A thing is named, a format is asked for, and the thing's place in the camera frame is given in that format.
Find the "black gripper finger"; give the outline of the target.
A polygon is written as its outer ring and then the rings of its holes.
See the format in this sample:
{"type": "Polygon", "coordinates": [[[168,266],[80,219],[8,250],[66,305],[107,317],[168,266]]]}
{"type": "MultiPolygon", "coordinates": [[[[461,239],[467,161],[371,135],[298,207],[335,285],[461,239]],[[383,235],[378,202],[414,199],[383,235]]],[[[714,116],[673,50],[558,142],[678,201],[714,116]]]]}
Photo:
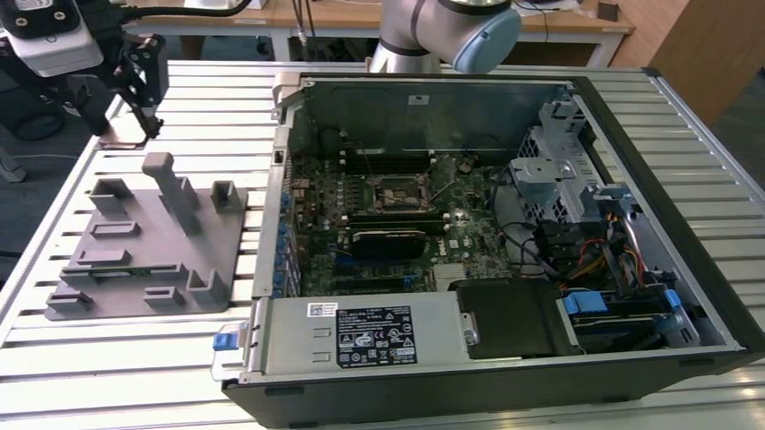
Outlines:
{"type": "Polygon", "coordinates": [[[92,134],[103,136],[108,131],[108,120],[96,80],[91,77],[70,76],[66,84],[67,109],[83,119],[92,134]]]}
{"type": "Polygon", "coordinates": [[[166,97],[166,38],[155,33],[127,33],[123,40],[122,71],[127,75],[123,99],[148,141],[158,137],[164,124],[156,117],[156,109],[166,97]]]}

